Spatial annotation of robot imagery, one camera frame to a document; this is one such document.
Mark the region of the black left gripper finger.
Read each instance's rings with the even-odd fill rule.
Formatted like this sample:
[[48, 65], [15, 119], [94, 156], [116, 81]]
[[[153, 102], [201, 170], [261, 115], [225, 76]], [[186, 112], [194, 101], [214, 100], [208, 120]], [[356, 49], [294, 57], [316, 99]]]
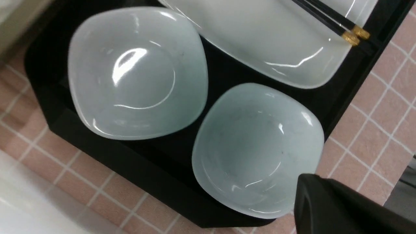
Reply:
[[334, 179], [298, 177], [294, 204], [298, 234], [414, 234], [414, 222]]

